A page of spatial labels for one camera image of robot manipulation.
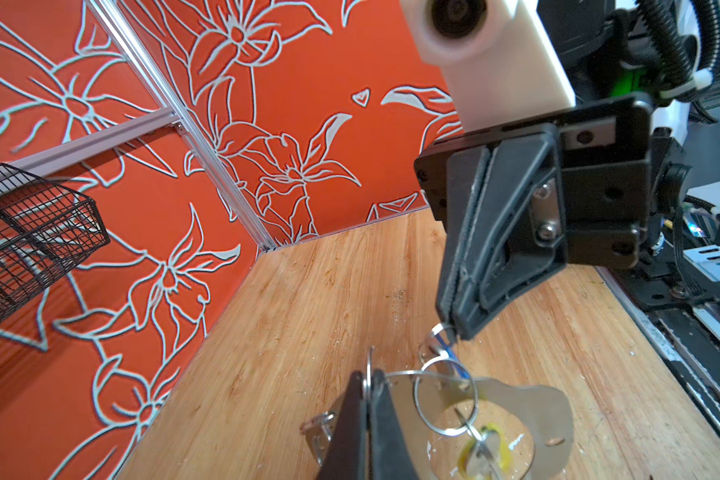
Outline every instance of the green component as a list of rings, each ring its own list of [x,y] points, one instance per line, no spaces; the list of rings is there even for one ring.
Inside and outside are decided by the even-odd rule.
[[[613,90],[610,92],[611,97],[620,97],[632,91],[645,91],[643,85],[643,75],[646,74],[644,68],[637,70],[624,70],[622,75],[616,80]]]

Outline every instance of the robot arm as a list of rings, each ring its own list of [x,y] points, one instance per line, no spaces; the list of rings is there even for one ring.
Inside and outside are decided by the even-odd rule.
[[[689,101],[706,86],[720,38],[716,27],[706,29],[694,74],[683,60],[687,52],[672,46],[681,41],[662,16],[667,5],[639,4],[660,60],[643,65],[653,69],[646,77],[652,82],[643,85],[648,93],[605,95],[575,107],[582,95],[574,94],[558,53],[564,50],[572,75],[581,73],[571,65],[582,58],[632,59],[625,38],[637,11],[616,14],[613,4],[607,11],[608,2],[578,3],[602,23],[587,25],[592,35],[572,44],[576,35],[566,30],[577,25],[557,14],[553,45],[534,0],[401,0],[422,60],[440,67],[467,131],[435,142],[414,162],[432,213],[448,233],[438,313],[461,339],[472,339],[567,263],[633,266],[650,216],[672,215],[682,198],[687,169],[667,176],[662,155],[650,154],[653,105],[668,104],[668,92]],[[714,17],[716,3],[694,5]],[[590,82],[594,90],[610,91],[615,72],[621,70]]]

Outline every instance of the floral wallpaper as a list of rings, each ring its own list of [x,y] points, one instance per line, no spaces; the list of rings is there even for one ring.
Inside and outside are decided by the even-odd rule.
[[[0,161],[156,108],[81,0],[0,0]],[[0,324],[0,478],[112,478],[245,278],[189,158],[164,128],[58,174],[112,241]]]
[[[117,5],[278,244],[427,205],[461,124],[396,1]],[[82,0],[0,0],[0,161],[157,108]],[[258,255],[173,129],[57,179],[112,242],[0,324],[0,478],[115,476]]]
[[[426,206],[413,159],[461,124],[396,1],[118,5],[278,244]]]

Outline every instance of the wooden surface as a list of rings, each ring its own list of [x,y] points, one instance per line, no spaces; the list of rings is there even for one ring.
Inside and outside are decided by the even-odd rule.
[[[420,366],[444,242],[421,211],[260,256],[120,480],[314,478],[298,427],[368,347],[387,372]],[[576,446],[559,478],[720,479],[720,440],[592,268],[527,293],[458,356],[474,375],[568,395]],[[509,441],[523,431],[486,412]],[[459,448],[432,437],[444,480]],[[514,478],[531,451],[525,436]]]

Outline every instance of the screw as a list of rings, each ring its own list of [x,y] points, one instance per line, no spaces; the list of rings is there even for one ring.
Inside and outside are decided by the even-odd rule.
[[[557,231],[554,225],[546,223],[539,225],[539,228],[536,230],[536,235],[544,241],[549,241],[553,240],[557,236]]]
[[[536,190],[534,190],[534,197],[538,198],[539,200],[543,200],[550,196],[550,193],[552,193],[552,189],[549,185],[544,184],[541,187],[538,187]]]
[[[581,131],[576,136],[576,141],[582,145],[586,145],[594,139],[595,139],[595,135],[589,130]]]
[[[688,298],[688,290],[686,290],[683,284],[675,283],[675,285],[672,287],[672,290],[670,290],[670,295],[679,300],[684,300]]]

